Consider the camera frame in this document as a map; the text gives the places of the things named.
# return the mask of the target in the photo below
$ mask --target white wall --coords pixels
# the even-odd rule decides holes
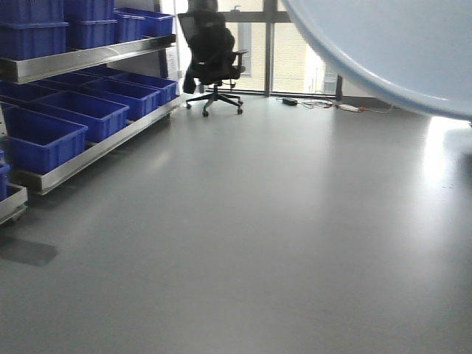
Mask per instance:
[[[345,80],[343,78],[342,83],[342,94],[344,96],[354,96],[354,97],[374,97],[368,92],[365,92],[362,88],[357,87],[353,83]]]

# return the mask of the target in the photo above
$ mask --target chair base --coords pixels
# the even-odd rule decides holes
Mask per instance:
[[[196,98],[190,98],[189,100],[186,101],[187,108],[190,109],[192,106],[189,104],[190,102],[196,102],[196,101],[205,101],[208,100],[207,103],[205,103],[204,110],[202,114],[204,117],[208,117],[209,113],[207,111],[208,107],[211,106],[215,101],[224,101],[226,103],[229,103],[230,105],[235,105],[237,107],[237,113],[242,114],[243,109],[241,106],[244,104],[244,102],[241,100],[240,96],[235,96],[233,94],[220,94],[218,91],[218,84],[215,84],[213,86],[213,92],[211,94],[205,94],[200,97]]]

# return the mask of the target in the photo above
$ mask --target blue plastic bin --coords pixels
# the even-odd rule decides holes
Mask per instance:
[[[166,13],[155,13],[153,11],[131,9],[130,7],[119,7],[117,12],[127,13],[145,17],[144,35],[150,37],[161,37],[163,35],[172,35],[173,15]]]
[[[15,107],[18,107],[18,106],[17,105],[11,105],[11,104],[5,103],[5,102],[0,102],[0,109],[1,109],[2,112],[5,112],[7,109],[11,109],[11,108],[15,108]]]
[[[85,125],[23,108],[8,110],[4,118],[16,168],[43,175],[85,150]]]
[[[113,19],[114,0],[65,0],[67,21],[97,21]]]
[[[57,94],[57,90],[46,87],[38,87],[29,83],[16,85],[14,83],[0,82],[0,101],[11,105],[28,106],[32,101]]]
[[[10,24],[64,22],[64,0],[1,0],[0,22]]]
[[[10,171],[8,164],[0,162],[0,201],[3,201],[7,196],[7,173]]]
[[[87,74],[91,76],[96,76],[96,77],[112,77],[114,75],[122,74],[124,71],[123,70],[117,70],[117,69],[112,69],[108,68],[106,66],[92,66],[87,69],[82,69],[76,71],[79,74]]]
[[[163,79],[161,77],[147,76],[142,74],[134,74],[133,72],[126,72],[117,74],[112,77],[114,80],[123,81],[127,83],[135,83],[137,85],[144,85],[154,87],[161,91],[159,98],[159,105],[164,105],[167,102],[176,98],[177,82],[173,80]]]
[[[39,100],[32,110],[86,125],[86,140],[101,142],[126,126],[129,107],[85,94],[63,92]]]
[[[88,84],[86,88],[87,94],[129,105],[129,120],[142,118],[159,104],[160,92],[150,87],[104,79]]]
[[[68,72],[66,74],[48,77],[45,80],[35,81],[32,84],[61,91],[81,91],[83,85],[95,80],[98,80],[95,76]]]
[[[144,34],[145,17],[115,12],[115,43],[137,41]]]
[[[89,49],[113,44],[116,23],[117,20],[71,22],[67,28],[67,46]]]
[[[0,57],[26,60],[64,53],[68,25],[0,23]]]

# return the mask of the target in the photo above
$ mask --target metal shelf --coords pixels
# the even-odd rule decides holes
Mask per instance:
[[[176,35],[167,35],[29,60],[17,61],[0,58],[0,80],[28,83],[90,66],[155,52],[171,47],[175,41]]]
[[[45,195],[90,164],[94,163],[96,160],[100,159],[102,156],[128,141],[133,136],[150,127],[158,120],[168,116],[171,111],[182,105],[184,102],[185,99],[183,97],[177,97],[173,101],[149,113],[140,120],[132,122],[126,128],[115,133],[106,140],[89,147],[79,156],[74,157],[72,160],[62,164],[46,175],[38,175],[23,170],[13,170],[10,172],[10,180],[27,187],[30,192]]]
[[[0,201],[0,225],[8,220],[16,221],[26,210],[27,189],[15,184],[8,184],[8,198]]]

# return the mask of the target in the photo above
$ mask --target black office chair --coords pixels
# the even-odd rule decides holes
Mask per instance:
[[[189,0],[189,9],[188,12],[192,11],[218,11],[218,1],[217,0]]]
[[[211,94],[187,100],[187,108],[191,108],[190,102],[208,100],[203,109],[204,117],[208,117],[208,107],[214,101],[221,100],[237,106],[237,113],[242,114],[241,97],[220,94],[218,87],[223,85],[223,80],[231,80],[231,88],[234,87],[232,81],[239,79],[241,72],[244,71],[243,55],[248,51],[233,52],[235,39],[226,28],[226,20],[220,13],[192,11],[178,14],[178,19],[192,52],[192,62],[187,70],[186,81],[197,78],[202,85],[213,85]]]

